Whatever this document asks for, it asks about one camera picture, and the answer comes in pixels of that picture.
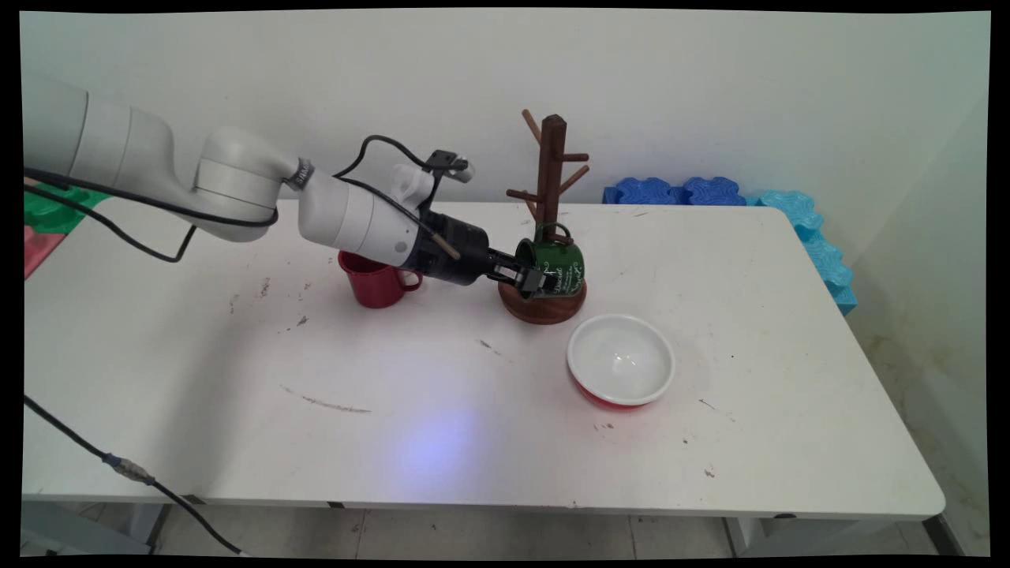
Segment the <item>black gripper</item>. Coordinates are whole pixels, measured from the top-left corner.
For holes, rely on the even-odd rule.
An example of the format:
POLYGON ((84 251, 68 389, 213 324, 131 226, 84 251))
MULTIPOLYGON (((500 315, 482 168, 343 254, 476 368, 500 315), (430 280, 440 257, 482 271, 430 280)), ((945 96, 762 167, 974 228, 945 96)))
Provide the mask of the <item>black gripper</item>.
POLYGON ((545 274, 490 248, 489 236, 480 227, 432 210, 423 211, 420 219, 434 233, 419 231, 410 254, 412 272, 459 286, 487 277, 520 301, 531 301, 541 293, 545 274))

